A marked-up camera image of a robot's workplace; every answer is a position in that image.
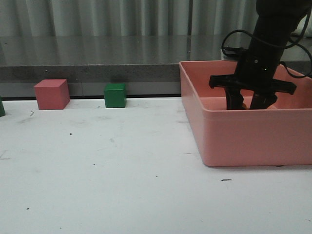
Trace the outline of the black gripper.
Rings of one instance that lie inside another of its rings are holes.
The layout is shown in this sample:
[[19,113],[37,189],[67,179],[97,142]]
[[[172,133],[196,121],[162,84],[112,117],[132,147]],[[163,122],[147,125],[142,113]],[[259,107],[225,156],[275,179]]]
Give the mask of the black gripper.
[[250,109],[267,109],[277,101],[276,92],[294,94],[296,85],[274,79],[282,50],[263,49],[243,51],[233,74],[211,75],[211,88],[225,88],[227,110],[243,110],[241,89],[254,91]]

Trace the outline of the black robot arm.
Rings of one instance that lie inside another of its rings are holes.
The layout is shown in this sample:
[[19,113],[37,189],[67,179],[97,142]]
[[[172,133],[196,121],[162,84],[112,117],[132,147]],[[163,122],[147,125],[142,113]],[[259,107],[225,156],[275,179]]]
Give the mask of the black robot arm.
[[241,90],[253,91],[250,109],[267,109],[277,101],[277,92],[293,94],[296,85],[274,79],[285,49],[298,45],[291,39],[303,18],[312,11],[310,0],[258,0],[258,19],[248,49],[237,48],[231,57],[237,58],[232,75],[212,75],[209,86],[222,87],[228,110],[243,110]]

